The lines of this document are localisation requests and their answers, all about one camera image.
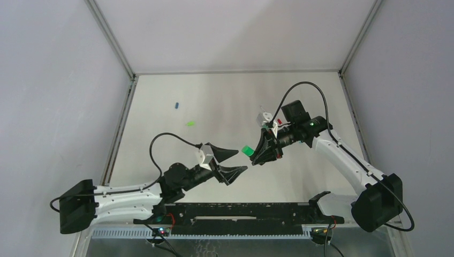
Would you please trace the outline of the green square cap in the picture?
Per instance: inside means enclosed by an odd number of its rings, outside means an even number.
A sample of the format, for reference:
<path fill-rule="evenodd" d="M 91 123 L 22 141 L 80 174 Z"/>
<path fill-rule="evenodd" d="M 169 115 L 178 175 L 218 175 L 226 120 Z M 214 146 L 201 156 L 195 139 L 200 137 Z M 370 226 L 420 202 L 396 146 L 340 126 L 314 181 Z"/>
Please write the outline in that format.
<path fill-rule="evenodd" d="M 254 155 L 254 149 L 251 148 L 250 146 L 246 145 L 241 149 L 242 153 L 244 153 L 246 156 L 251 157 Z"/>

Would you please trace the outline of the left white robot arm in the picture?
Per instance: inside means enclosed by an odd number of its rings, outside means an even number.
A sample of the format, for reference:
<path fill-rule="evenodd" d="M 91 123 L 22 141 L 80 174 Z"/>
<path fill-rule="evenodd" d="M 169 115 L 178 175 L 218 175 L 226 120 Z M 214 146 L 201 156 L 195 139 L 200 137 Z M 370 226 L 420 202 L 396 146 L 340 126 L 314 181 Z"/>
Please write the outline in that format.
<path fill-rule="evenodd" d="M 238 150 L 198 145 L 198 164 L 188 168 L 172 164 L 153 182 L 110 187 L 94 185 L 84 179 L 58 197 L 59 231 L 63 235 L 83 231 L 98 223 L 133 221 L 142 223 L 167 214 L 166 205 L 185 196 L 185 192 L 215 178 L 230 185 L 247 166 L 224 167 L 220 163 L 237 155 Z"/>

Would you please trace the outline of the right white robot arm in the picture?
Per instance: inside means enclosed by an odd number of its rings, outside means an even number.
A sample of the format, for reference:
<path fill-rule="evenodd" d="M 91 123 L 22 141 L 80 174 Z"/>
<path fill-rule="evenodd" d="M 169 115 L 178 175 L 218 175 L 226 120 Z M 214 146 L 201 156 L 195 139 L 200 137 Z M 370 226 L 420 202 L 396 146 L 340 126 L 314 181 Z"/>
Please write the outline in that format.
<path fill-rule="evenodd" d="M 325 216 L 353 219 L 367 232 L 386 225 L 404 210 L 403 183 L 396 175 L 385 175 L 357 155 L 338 137 L 325 118 L 311 118 L 299 100 L 282 108 L 289 122 L 279 130 L 261 129 L 255 149 L 243 148 L 252 165 L 263 165 L 283 157 L 283 148 L 303 142 L 323 155 L 350 183 L 356 196 L 324 192 L 315 197 L 315 203 Z"/>

